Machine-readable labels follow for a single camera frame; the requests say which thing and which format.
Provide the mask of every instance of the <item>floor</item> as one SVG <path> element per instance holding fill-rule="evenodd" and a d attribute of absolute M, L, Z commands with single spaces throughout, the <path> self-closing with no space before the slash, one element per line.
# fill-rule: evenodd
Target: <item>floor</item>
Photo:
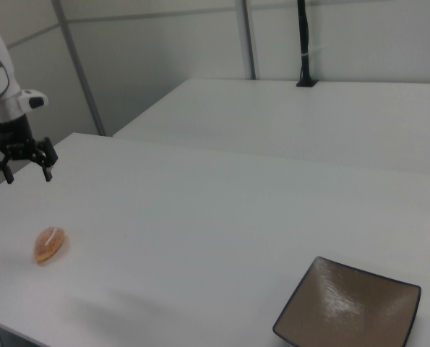
<path fill-rule="evenodd" d="M 0 334 L 2 347 L 38 347 L 38 345 L 28 342 L 27 340 L 3 329 L 0 329 Z"/>

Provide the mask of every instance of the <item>plate rim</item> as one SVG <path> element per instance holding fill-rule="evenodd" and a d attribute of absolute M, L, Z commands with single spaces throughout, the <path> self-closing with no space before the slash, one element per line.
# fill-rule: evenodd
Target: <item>plate rim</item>
<path fill-rule="evenodd" d="M 404 342 L 403 342 L 403 344 L 400 347 L 405 347 L 406 346 L 406 344 L 408 343 L 410 332 L 411 332 L 411 330 L 413 328 L 414 322 L 415 322 L 416 317 L 417 317 L 418 305 L 420 304 L 420 298 L 421 298 L 421 294 L 422 294 L 422 288 L 420 286 L 416 285 L 416 284 L 403 282 L 401 280 L 395 280 L 394 278 L 389 278 L 389 277 L 386 277 L 386 276 L 377 275 L 376 273 L 370 273 L 369 271 L 361 270 L 361 269 L 358 269 L 357 267 L 353 267 L 353 266 L 349 266 L 349 265 L 346 265 L 346 264 L 342 264 L 341 262 L 336 262 L 334 260 L 330 260 L 330 259 L 327 259 L 327 258 L 324 258 L 324 257 L 320 257 L 320 256 L 314 258 L 313 262 L 309 266 L 309 268 L 306 271 L 306 273 L 304 274 L 303 278 L 300 280 L 300 283 L 296 286 L 295 290 L 293 291 L 292 296 L 289 298 L 289 300 L 287 301 L 287 304 L 285 304 L 284 308 L 282 309 L 282 312 L 279 314 L 279 317 L 276 319 L 274 325 L 272 326 L 272 331 L 274 332 L 274 334 L 276 334 L 277 336 L 279 336 L 280 338 L 282 338 L 283 340 L 285 340 L 286 342 L 288 342 L 289 344 L 291 344 L 294 347 L 306 347 L 306 346 L 300 346 L 299 344 L 294 343 L 293 341 L 288 340 L 286 337 L 282 336 L 280 333 L 277 332 L 276 327 L 277 327 L 277 325 L 278 325 L 278 323 L 280 321 L 280 318 L 282 318 L 283 314 L 285 313 L 288 305 L 292 302 L 294 296 L 296 295 L 296 293 L 300 289 L 301 285 L 303 284 L 304 280 L 306 279 L 306 277 L 308 277 L 308 274 L 311 272 L 311 270 L 313 269 L 315 263 L 318 260 L 324 260 L 326 262 L 331 262 L 333 264 L 336 264 L 336 265 L 339 265 L 339 266 L 343 266 L 343 267 L 349 268 L 351 270 L 360 271 L 360 272 L 362 272 L 362 273 L 364 273 L 366 275 L 375 276 L 375 277 L 378 277 L 378 278 L 382 278 L 384 280 L 390 280 L 392 282 L 396 282 L 396 283 L 400 283 L 400 284 L 403 284 L 403 285 L 412 286 L 412 287 L 417 288 L 418 289 L 418 295 L 417 295 L 416 307 L 414 309 L 412 320 L 410 321 L 409 329 L 408 329 L 408 331 L 406 333 Z"/>

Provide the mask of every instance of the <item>orange object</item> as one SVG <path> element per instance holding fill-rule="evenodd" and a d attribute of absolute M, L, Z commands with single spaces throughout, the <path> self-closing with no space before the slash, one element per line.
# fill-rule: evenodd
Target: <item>orange object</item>
<path fill-rule="evenodd" d="M 33 247 L 33 256 L 38 264 L 51 258 L 61 248 L 65 240 L 63 228 L 51 226 L 41 232 Z"/>

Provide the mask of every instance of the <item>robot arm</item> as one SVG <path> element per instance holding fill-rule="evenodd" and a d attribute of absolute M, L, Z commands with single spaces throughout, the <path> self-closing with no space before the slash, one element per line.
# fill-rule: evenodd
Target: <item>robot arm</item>
<path fill-rule="evenodd" d="M 43 169 L 46 181 L 52 179 L 51 169 L 57 161 L 54 147 L 45 137 L 35 141 L 26 113 L 47 105 L 48 98 L 35 90 L 22 90 L 14 75 L 9 52 L 0 36 L 0 171 L 7 183 L 14 181 L 9 160 L 31 160 Z"/>

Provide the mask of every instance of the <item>white desk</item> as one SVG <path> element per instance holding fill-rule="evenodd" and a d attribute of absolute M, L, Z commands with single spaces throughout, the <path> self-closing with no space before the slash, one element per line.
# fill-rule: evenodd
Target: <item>white desk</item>
<path fill-rule="evenodd" d="M 430 174 L 430 85 L 189 80 L 128 140 Z"/>
<path fill-rule="evenodd" d="M 0 185 L 0 325 L 42 345 L 287 346 L 272 325 L 321 255 L 418 284 L 430 176 L 74 134 Z M 69 248 L 32 246 L 62 226 Z"/>

